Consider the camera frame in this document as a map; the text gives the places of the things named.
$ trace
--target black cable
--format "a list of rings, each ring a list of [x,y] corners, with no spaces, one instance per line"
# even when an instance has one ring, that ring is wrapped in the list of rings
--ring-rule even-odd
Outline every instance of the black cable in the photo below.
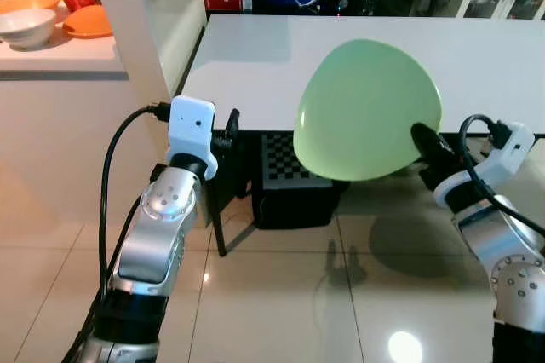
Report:
[[[99,217],[99,272],[100,272],[100,300],[106,296],[107,286],[107,260],[106,260],[106,216],[108,208],[108,177],[112,164],[113,152],[118,144],[121,134],[129,127],[136,118],[144,113],[153,112],[153,106],[146,106],[131,113],[119,126],[113,135],[102,167],[102,183],[100,185],[100,217]]]
[[[125,223],[121,230],[121,233],[118,237],[118,242],[113,251],[112,258],[108,266],[106,267],[106,216],[108,208],[108,178],[110,175],[110,166],[112,164],[113,152],[116,145],[118,144],[121,134],[129,127],[136,118],[144,113],[152,113],[155,117],[165,123],[168,123],[170,120],[170,104],[165,102],[160,102],[156,105],[149,105],[142,107],[137,111],[131,113],[118,127],[115,134],[113,135],[108,150],[106,151],[106,156],[104,158],[104,166],[102,167],[102,181],[100,184],[100,215],[99,215],[99,272],[100,272],[100,286],[96,292],[95,299],[91,303],[85,321],[82,325],[81,331],[76,335],[76,339],[72,343],[72,346],[66,352],[62,363],[72,363],[72,360],[76,356],[77,351],[81,347],[82,343],[87,339],[89,334],[93,331],[93,318],[95,317],[95,311],[99,307],[100,303],[106,296],[107,282],[112,276],[113,268],[115,261],[118,258],[118,254],[121,251],[121,246],[127,235],[129,225],[132,221],[132,218],[138,208],[140,203],[140,196],[133,203],[133,206],[130,208],[129,214],[125,219]]]
[[[496,199],[496,193],[492,188],[485,183],[475,171],[475,168],[473,167],[473,160],[471,155],[469,154],[468,145],[467,145],[467,138],[468,138],[468,129],[471,123],[475,121],[481,121],[485,122],[488,126],[488,129],[490,130],[490,133],[492,134],[492,137],[494,137],[494,134],[496,133],[496,130],[498,129],[498,126],[500,125],[494,123],[492,119],[490,119],[488,116],[485,116],[483,114],[474,114],[473,116],[469,116],[466,118],[462,126],[460,126],[460,131],[458,132],[459,140],[459,149],[460,154],[462,155],[463,164],[466,167],[466,170],[468,171],[469,176],[477,186],[477,189],[483,194],[483,196],[488,199],[488,201],[494,205],[498,210],[501,212],[504,212],[505,214],[512,216],[513,218],[519,220],[520,222],[523,222],[525,225],[536,231],[537,233],[540,233],[545,237],[545,228],[541,227],[539,224],[533,222],[532,220],[526,218],[522,214],[518,213],[517,211],[507,207],[500,201]]]
[[[138,209],[138,206],[140,204],[140,198],[141,196],[138,196],[138,198],[133,203],[133,206],[130,207],[129,214],[125,219],[125,223],[123,225],[123,228],[121,229],[121,233],[119,233],[118,242],[116,243],[116,246],[113,250],[112,258],[110,258],[110,263],[107,269],[108,279],[112,276],[113,268],[115,267],[115,261],[118,259],[119,252],[121,251],[121,246],[123,245],[125,237],[127,236],[127,232],[129,231],[130,223],[132,222],[132,219],[135,216],[136,210]],[[70,349],[68,349],[68,352],[66,352],[65,358],[62,360],[62,363],[72,363],[72,360],[76,356],[76,353],[79,350],[80,346],[93,331],[93,318],[95,317],[95,312],[99,305],[100,289],[96,292],[95,299],[91,303],[91,307],[89,308],[87,316],[85,317],[82,329],[76,335],[76,339],[74,340]]]

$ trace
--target white shelf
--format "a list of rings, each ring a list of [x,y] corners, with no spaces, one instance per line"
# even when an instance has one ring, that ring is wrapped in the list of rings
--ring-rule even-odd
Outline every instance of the white shelf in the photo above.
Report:
[[[39,49],[13,49],[0,42],[0,66],[17,72],[125,72],[113,36],[77,39],[62,31],[68,15],[64,3],[57,8],[55,32]]]

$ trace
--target checkerboard pattern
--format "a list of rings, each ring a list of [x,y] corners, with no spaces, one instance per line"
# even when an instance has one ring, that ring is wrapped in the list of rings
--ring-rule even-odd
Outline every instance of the checkerboard pattern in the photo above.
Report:
[[[325,188],[330,180],[305,169],[295,155],[292,133],[261,136],[263,188]]]

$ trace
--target white table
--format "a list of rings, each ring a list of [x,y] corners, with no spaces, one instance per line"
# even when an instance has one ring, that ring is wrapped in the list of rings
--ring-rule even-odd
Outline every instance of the white table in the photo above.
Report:
[[[356,38],[390,43],[426,68],[442,132],[481,112],[545,133],[542,21],[212,15],[182,93],[215,103],[217,129],[236,107],[241,130],[292,130],[318,65]]]

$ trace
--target bowl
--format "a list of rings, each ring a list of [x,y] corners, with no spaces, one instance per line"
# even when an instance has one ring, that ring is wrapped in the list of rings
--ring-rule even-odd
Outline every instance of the bowl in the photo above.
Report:
[[[62,29],[67,35],[81,39],[112,35],[112,27],[102,5],[89,5],[78,9],[65,19]]]
[[[60,0],[0,0],[0,14],[28,8],[55,9]]]
[[[22,9],[0,15],[0,39],[16,48],[36,48],[55,30],[56,13],[51,9]]]

